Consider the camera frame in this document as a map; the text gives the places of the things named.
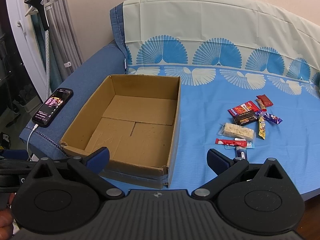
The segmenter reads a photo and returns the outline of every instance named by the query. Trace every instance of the phone screen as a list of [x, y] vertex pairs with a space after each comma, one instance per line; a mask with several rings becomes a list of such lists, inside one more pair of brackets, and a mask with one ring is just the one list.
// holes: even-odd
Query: phone screen
[[48, 125], [72, 94], [71, 89], [58, 88], [32, 117], [33, 122], [40, 126]]

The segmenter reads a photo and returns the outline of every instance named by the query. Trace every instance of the phone charging cable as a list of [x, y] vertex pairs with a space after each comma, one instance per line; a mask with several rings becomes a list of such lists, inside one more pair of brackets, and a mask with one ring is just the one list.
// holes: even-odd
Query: phone charging cable
[[28, 152], [28, 155], [29, 155], [29, 158], [28, 158], [28, 161], [31, 160], [31, 155], [29, 153], [29, 140], [30, 140], [30, 137], [31, 137], [31, 134], [38, 128], [38, 124], [35, 124], [35, 126], [33, 127], [31, 133], [29, 134], [29, 137], [28, 137], [28, 141], [27, 141], [27, 152]]

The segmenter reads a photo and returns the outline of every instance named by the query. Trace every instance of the fan pattern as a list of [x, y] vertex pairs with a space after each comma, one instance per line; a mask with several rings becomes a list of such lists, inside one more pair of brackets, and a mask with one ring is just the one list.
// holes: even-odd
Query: fan pattern
[[128, 53], [128, 65], [132, 65], [132, 56], [128, 46], [127, 46], [127, 53]]
[[283, 78], [275, 76], [267, 76], [272, 83], [281, 91], [286, 92], [289, 95], [300, 95], [301, 86], [299, 82], [293, 80], [284, 81]]
[[207, 84], [214, 80], [216, 76], [214, 68], [194, 68], [190, 70], [187, 67], [165, 66], [164, 71], [167, 76], [179, 76], [182, 84], [191, 86]]
[[255, 49], [248, 58], [245, 69], [264, 71], [282, 75], [284, 72], [284, 61], [282, 56], [273, 48], [261, 47]]
[[130, 75], [151, 75], [157, 76], [160, 72], [159, 67], [139, 67], [137, 70], [134, 68], [128, 68], [128, 74]]
[[297, 57], [290, 63], [289, 71], [285, 76], [308, 81], [310, 79], [310, 66], [304, 58]]
[[266, 84], [266, 80], [262, 74], [247, 73], [243, 75], [240, 71], [229, 69], [220, 69], [220, 73], [228, 82], [241, 88], [255, 90], [263, 88]]
[[317, 72], [313, 75], [312, 79], [309, 81], [309, 84], [303, 84], [302, 86], [307, 90], [307, 92], [313, 95], [315, 98], [320, 99], [320, 72]]
[[236, 45], [225, 38], [213, 38], [199, 46], [193, 65], [222, 65], [241, 68], [241, 54]]
[[188, 63], [188, 55], [183, 44], [168, 35], [155, 36], [147, 40], [138, 52], [137, 64]]
[[[132, 55], [127, 46], [128, 65], [132, 65]], [[166, 63], [184, 64], [166, 65]], [[216, 69], [211, 66], [223, 66], [220, 74], [231, 84], [243, 89], [257, 90], [266, 85], [265, 75], [257, 72], [268, 72], [267, 79], [279, 90], [289, 95], [300, 95], [302, 88], [315, 98], [320, 99], [320, 72], [315, 73], [310, 80], [311, 67], [302, 57], [291, 61], [285, 80], [284, 60], [280, 53], [271, 47], [254, 49], [250, 54], [244, 69], [251, 72], [238, 71], [241, 69], [242, 57], [238, 47], [225, 38], [212, 38], [203, 42], [194, 53], [192, 67], [188, 64], [188, 54], [183, 44], [172, 36], [154, 36], [144, 42], [137, 54], [136, 67], [128, 68], [128, 74], [159, 75], [160, 64], [165, 75], [180, 76], [183, 85], [198, 86], [212, 82], [216, 77]]]

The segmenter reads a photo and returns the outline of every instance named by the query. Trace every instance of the cardboard box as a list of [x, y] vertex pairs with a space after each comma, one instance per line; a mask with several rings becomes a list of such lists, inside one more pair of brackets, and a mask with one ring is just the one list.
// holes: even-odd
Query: cardboard box
[[72, 156], [102, 146], [110, 162], [101, 176], [161, 189], [170, 185], [180, 131], [180, 78], [108, 76], [61, 138]]

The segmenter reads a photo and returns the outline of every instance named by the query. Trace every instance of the plastic wrapper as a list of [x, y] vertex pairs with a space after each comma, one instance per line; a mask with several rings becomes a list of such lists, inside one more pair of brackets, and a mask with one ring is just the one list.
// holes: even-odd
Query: plastic wrapper
[[257, 120], [257, 117], [255, 116], [254, 111], [250, 110], [249, 112], [234, 116], [233, 120], [237, 125], [244, 126], [246, 124], [255, 122]]
[[266, 95], [257, 96], [257, 98], [262, 101], [265, 107], [273, 106], [273, 103]]
[[263, 118], [265, 120], [267, 120], [268, 122], [273, 122], [273, 123], [276, 123], [276, 124], [280, 124], [282, 122], [282, 119], [280, 119], [279, 117], [276, 117], [273, 114], [268, 114], [267, 112], [264, 112], [262, 110], [256, 112], [255, 115], [257, 117], [263, 116]]
[[256, 137], [254, 130], [228, 122], [223, 125], [218, 134], [232, 138], [246, 139], [251, 142]]
[[[235, 141], [243, 141], [245, 139], [241, 139], [241, 138], [235, 138]], [[225, 149], [235, 149], [236, 147], [233, 145], [225, 145], [224, 146]], [[247, 142], [247, 149], [254, 149], [254, 143], [253, 142]]]
[[232, 116], [236, 116], [238, 114], [243, 114], [243, 113], [249, 112], [251, 110], [253, 110], [254, 112], [257, 112], [257, 111], [259, 111], [259, 108], [252, 101], [248, 101], [242, 105], [231, 108], [228, 111]]
[[258, 105], [260, 106], [261, 110], [266, 112], [267, 109], [266, 109], [265, 105], [263, 104], [263, 102], [261, 101], [261, 99], [256, 99], [256, 101], [257, 101]]
[[233, 145], [233, 146], [241, 146], [247, 147], [247, 141], [235, 141], [235, 140], [224, 140], [224, 139], [216, 139], [216, 144], [224, 144], [224, 145]]
[[266, 138], [266, 121], [263, 116], [259, 117], [259, 135], [265, 139]]

